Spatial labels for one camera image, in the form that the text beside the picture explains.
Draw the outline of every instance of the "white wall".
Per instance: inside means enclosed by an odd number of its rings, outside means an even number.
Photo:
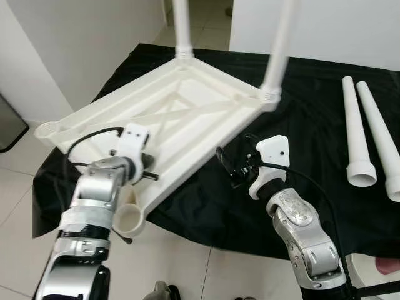
[[[302,0],[289,55],[400,71],[399,0]],[[282,0],[235,0],[230,50],[269,54]]]
[[[27,121],[60,119],[71,107],[5,0],[0,0],[0,93]]]
[[[9,0],[60,90],[77,110],[138,43],[162,27],[162,0]]]

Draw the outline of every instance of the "black table cover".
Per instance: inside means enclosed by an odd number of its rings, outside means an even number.
[[[195,50],[202,61],[253,86],[263,80],[267,55]],[[140,44],[117,68],[96,99],[146,74],[174,57],[170,47]],[[289,138],[291,167],[314,178],[335,203],[345,254],[400,258],[400,203],[389,200],[385,176],[362,112],[371,161],[378,182],[354,187],[347,181],[348,150],[341,79],[366,81],[381,110],[394,142],[400,147],[400,72],[291,58],[282,87],[282,100],[274,112],[266,112],[244,133],[260,138],[277,134]],[[243,135],[226,147],[237,166],[245,160]],[[55,149],[34,178],[33,236],[58,226],[58,194],[64,195],[61,176],[63,155]],[[70,166],[70,182],[79,173]],[[324,229],[332,234],[328,207],[321,194],[301,177],[289,175],[298,193],[319,211]],[[231,188],[228,174],[215,156],[147,218],[158,226],[197,243],[243,253],[287,258],[280,237],[265,212],[266,203],[253,201],[248,185]]]

